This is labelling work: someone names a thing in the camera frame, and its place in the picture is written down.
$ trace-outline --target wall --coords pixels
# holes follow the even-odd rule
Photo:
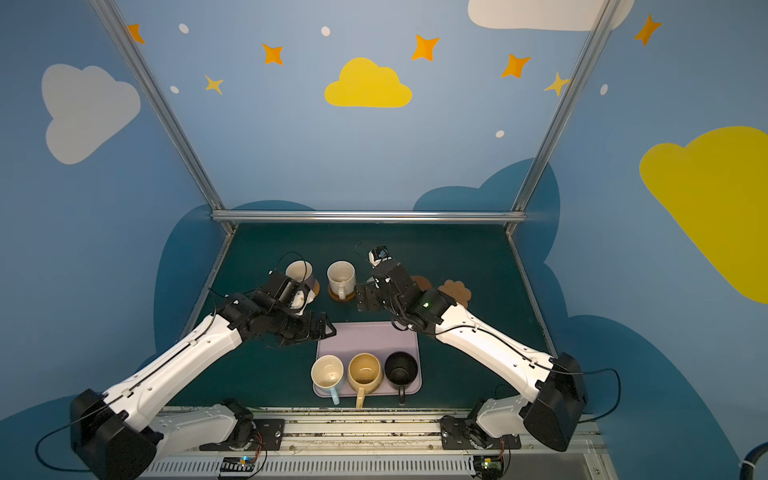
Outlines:
[[[174,342],[223,231],[86,0],[3,2],[0,40],[0,476],[63,478],[35,442]]]
[[[229,208],[509,210],[602,1],[118,4]]]
[[[557,347],[621,372],[598,424],[623,480],[736,478],[766,440],[767,19],[636,2],[515,231]]]

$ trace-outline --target purple tray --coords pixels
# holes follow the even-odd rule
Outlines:
[[[416,332],[411,330],[400,332],[390,322],[334,323],[333,326],[336,327],[336,335],[317,343],[317,357],[315,359],[323,355],[335,355],[344,364],[344,378],[337,386],[339,396],[357,396],[357,392],[352,390],[349,382],[346,381],[346,369],[349,366],[349,361],[358,353],[372,353],[379,359],[382,369],[386,357],[391,353],[410,353],[416,359],[419,374],[406,389],[406,395],[412,395],[422,388],[422,360],[419,358],[419,340],[416,337]],[[315,395],[324,399],[330,398],[330,393],[318,390],[314,383],[312,387]],[[366,393],[366,396],[377,395],[397,395],[397,390],[392,388],[384,378],[381,386],[375,392]]]

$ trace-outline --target mug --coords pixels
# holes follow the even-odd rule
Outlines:
[[[352,386],[352,390],[357,392],[357,402],[355,407],[362,408],[362,401],[366,398],[366,393],[375,392],[382,384],[382,365],[379,359],[371,353],[358,353],[349,362],[349,368],[346,371],[346,379]]]
[[[301,308],[302,305],[309,305],[315,300],[315,276],[312,275],[312,264],[305,260],[297,260],[291,263],[286,268],[286,275],[291,277],[296,282],[301,283],[301,294],[298,293],[291,301],[290,308]],[[306,294],[306,303],[304,303],[304,295]],[[301,316],[304,313],[304,309],[297,313]]]
[[[416,380],[419,364],[412,355],[405,352],[394,352],[386,357],[384,374],[386,381],[397,390],[400,405],[406,404],[406,389]]]
[[[339,405],[339,392],[336,386],[339,385],[342,377],[344,377],[344,364],[337,356],[321,356],[312,365],[312,383],[331,394],[333,405]]]
[[[328,267],[328,290],[331,298],[340,302],[355,296],[355,267],[350,262],[340,260],[331,263]]]

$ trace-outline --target black pipe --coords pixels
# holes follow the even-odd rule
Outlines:
[[[744,457],[744,461],[749,463],[741,464],[741,472],[739,473],[739,480],[752,480],[755,472],[755,464],[757,463],[758,460],[760,460],[760,457],[765,452],[768,452],[768,442],[765,442],[762,445],[758,445],[757,447],[755,447],[749,453],[746,454],[746,457]]]

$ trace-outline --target dark green mat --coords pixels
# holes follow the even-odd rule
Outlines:
[[[244,292],[261,285],[267,272],[286,251],[295,250],[313,265],[321,293],[310,305],[324,311],[334,323],[388,321],[389,314],[360,313],[356,304],[336,303],[327,294],[326,270],[337,260],[356,269],[358,282],[371,267],[361,253],[386,245],[392,256],[412,275],[425,276],[437,287],[446,280],[461,280],[472,291],[469,310],[489,325],[535,349],[546,350],[544,335],[525,293],[515,258],[504,231],[495,225],[358,225],[358,224],[243,224],[214,282],[218,293]],[[286,257],[282,271],[298,260]],[[205,306],[210,313],[216,297]],[[316,343],[270,348],[273,338],[251,339],[226,354],[182,390],[169,405],[208,406],[235,398],[249,407],[333,407],[330,399],[315,396],[310,368]],[[504,383],[491,370],[465,353],[419,336],[422,388],[407,398],[406,407],[471,408],[479,398],[494,396]],[[499,389],[509,396],[511,388]],[[342,407],[354,407],[354,398]],[[371,396],[366,407],[397,406],[396,396]]]

